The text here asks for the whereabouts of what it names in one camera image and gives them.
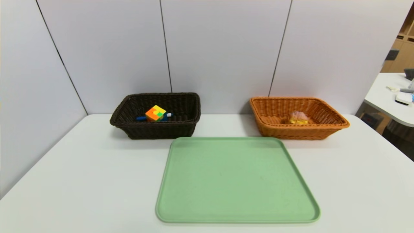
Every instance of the blue marker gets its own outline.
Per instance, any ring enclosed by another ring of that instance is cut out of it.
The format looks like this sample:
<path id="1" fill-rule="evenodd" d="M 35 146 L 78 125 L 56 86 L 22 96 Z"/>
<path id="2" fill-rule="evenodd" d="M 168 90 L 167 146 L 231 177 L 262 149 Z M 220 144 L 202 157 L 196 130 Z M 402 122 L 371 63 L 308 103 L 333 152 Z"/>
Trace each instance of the blue marker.
<path id="1" fill-rule="evenodd" d="M 172 117 L 172 116 L 173 116 L 172 113 L 165 113 L 164 117 L 160 121 L 168 121 L 168 118 Z M 137 118 L 135 118 L 135 120 L 136 121 L 147 121 L 147 117 L 146 116 L 138 116 Z"/>
<path id="2" fill-rule="evenodd" d="M 161 119 L 161 121 L 168 121 L 168 118 L 172 116 L 172 113 L 164 113 L 164 117 Z"/>

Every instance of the colorful puzzle cube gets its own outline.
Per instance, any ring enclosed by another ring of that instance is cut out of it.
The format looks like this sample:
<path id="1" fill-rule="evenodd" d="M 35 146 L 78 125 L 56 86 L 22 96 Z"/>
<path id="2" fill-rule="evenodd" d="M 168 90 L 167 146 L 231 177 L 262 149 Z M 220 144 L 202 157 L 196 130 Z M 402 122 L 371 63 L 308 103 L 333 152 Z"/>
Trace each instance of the colorful puzzle cube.
<path id="1" fill-rule="evenodd" d="M 160 121 L 163 119 L 165 112 L 164 109 L 155 105 L 145 113 L 145 116 L 147 117 L 147 121 Z"/>

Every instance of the table surface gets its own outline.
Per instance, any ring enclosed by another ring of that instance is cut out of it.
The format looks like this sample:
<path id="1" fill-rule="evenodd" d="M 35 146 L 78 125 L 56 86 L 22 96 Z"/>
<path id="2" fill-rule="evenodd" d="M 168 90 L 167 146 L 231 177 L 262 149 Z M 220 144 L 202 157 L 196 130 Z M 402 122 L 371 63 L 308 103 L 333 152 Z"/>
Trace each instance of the table surface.
<path id="1" fill-rule="evenodd" d="M 410 81 L 404 73 L 379 73 L 365 96 L 365 102 L 377 110 L 385 113 L 396 122 L 405 126 L 414 127 L 414 106 L 395 102 L 397 92 L 391 92 L 387 86 L 408 88 Z"/>
<path id="2" fill-rule="evenodd" d="M 283 140 L 321 209 L 307 224 L 173 224 L 155 215 L 172 140 L 84 118 L 0 200 L 4 233 L 414 232 L 414 163 L 352 115 L 322 141 Z M 252 115 L 202 115 L 193 136 L 259 136 Z"/>

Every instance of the green tray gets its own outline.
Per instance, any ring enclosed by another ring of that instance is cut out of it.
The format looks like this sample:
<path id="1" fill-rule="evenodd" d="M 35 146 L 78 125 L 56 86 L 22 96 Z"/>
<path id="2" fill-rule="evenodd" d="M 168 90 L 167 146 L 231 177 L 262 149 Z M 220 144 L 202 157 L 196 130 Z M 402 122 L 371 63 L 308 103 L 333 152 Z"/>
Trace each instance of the green tray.
<path id="1" fill-rule="evenodd" d="M 172 223 L 309 223 L 318 204 L 275 138 L 178 138 L 156 214 Z"/>

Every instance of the wooden shelf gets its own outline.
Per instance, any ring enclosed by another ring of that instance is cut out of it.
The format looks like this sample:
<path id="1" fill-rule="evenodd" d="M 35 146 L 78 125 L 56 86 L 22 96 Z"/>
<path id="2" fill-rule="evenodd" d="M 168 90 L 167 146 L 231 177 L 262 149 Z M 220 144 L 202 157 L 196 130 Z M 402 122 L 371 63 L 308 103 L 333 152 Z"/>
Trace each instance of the wooden shelf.
<path id="1" fill-rule="evenodd" d="M 407 36 L 406 42 L 409 42 L 409 43 L 413 43 L 414 44 L 414 36 Z"/>
<path id="2" fill-rule="evenodd" d="M 399 34 L 402 34 L 402 35 L 408 35 L 409 34 L 410 36 L 414 36 L 414 31 L 411 30 L 413 21 L 414 21 L 414 7 L 411 6 L 411 9 L 408 12 L 407 17 L 405 18 L 405 21 L 401 26 Z"/>
<path id="3" fill-rule="evenodd" d="M 406 37 L 406 35 L 405 34 L 402 34 L 402 33 L 398 33 L 398 35 L 397 35 L 397 40 L 404 40 L 404 38 Z"/>

